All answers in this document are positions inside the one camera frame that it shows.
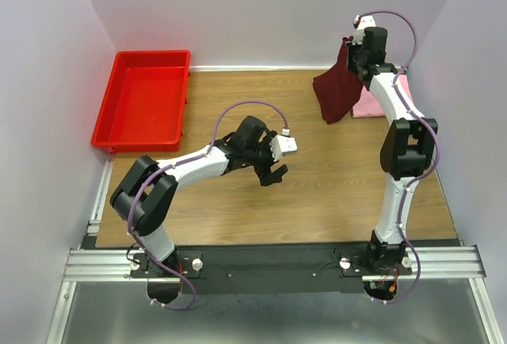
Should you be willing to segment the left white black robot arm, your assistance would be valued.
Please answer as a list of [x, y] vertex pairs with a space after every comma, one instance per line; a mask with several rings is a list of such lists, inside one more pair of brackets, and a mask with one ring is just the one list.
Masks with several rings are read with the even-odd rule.
[[128, 233], [151, 255], [149, 268], [160, 277], [177, 266], [177, 248], [163, 222], [177, 192], [234, 170], [253, 168], [262, 186], [282, 182], [288, 167], [273, 166], [297, 152], [297, 143], [285, 128], [281, 133], [247, 116], [237, 130], [199, 151], [175, 159], [155, 161], [144, 155], [134, 162], [110, 197], [110, 205], [128, 224]]

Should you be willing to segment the aluminium frame rail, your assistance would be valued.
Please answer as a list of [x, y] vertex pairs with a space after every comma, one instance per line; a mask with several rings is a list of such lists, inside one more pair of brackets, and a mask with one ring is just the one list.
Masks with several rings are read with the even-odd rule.
[[[486, 271], [476, 247], [418, 247], [422, 279], [484, 278]], [[131, 275], [123, 250], [73, 250], [67, 257], [66, 282], [155, 281], [176, 282], [175, 277]]]

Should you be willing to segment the red plastic bin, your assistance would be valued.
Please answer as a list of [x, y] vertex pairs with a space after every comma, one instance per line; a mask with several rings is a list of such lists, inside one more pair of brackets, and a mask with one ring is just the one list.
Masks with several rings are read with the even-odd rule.
[[190, 59], [188, 50], [118, 52], [92, 145], [107, 153], [178, 151]]

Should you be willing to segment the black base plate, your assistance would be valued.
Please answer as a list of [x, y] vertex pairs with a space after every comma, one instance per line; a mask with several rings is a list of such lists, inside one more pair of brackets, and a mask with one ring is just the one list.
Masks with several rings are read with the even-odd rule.
[[398, 277], [414, 274], [405, 249], [370, 254], [367, 243], [307, 243], [238, 246], [181, 246], [167, 266], [184, 281], [170, 284], [172, 273], [143, 252], [133, 254], [131, 276], [148, 281], [149, 296], [177, 292], [198, 295], [362, 293], [392, 299]]

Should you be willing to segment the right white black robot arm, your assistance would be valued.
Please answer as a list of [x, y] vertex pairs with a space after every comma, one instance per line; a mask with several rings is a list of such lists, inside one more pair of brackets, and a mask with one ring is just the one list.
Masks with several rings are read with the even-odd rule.
[[364, 255], [375, 274], [400, 265], [406, 253], [406, 222], [415, 189], [426, 171], [433, 170], [438, 123], [425, 118], [403, 89], [395, 66], [385, 61], [387, 30], [358, 26], [347, 44], [347, 70], [357, 75], [381, 106], [389, 129], [379, 161], [386, 190], [379, 222]]

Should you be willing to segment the maroon t shirt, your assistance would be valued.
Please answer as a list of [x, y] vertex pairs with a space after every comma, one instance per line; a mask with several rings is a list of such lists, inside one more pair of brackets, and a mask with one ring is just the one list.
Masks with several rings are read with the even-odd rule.
[[343, 37], [336, 63], [313, 78], [313, 90], [327, 124], [340, 121], [360, 100], [363, 83], [347, 69], [347, 43], [351, 40], [352, 37]]

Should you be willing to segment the folded pink t shirt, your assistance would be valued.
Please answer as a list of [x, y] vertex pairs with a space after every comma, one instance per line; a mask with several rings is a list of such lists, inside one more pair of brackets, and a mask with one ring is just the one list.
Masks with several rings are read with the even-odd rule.
[[[399, 78], [401, 86], [399, 89], [403, 89], [410, 100], [413, 100], [408, 78], [405, 74]], [[369, 118], [369, 117], [384, 117], [384, 111], [382, 110], [377, 99], [364, 87], [360, 94], [360, 100], [353, 106], [350, 111], [352, 118]]]

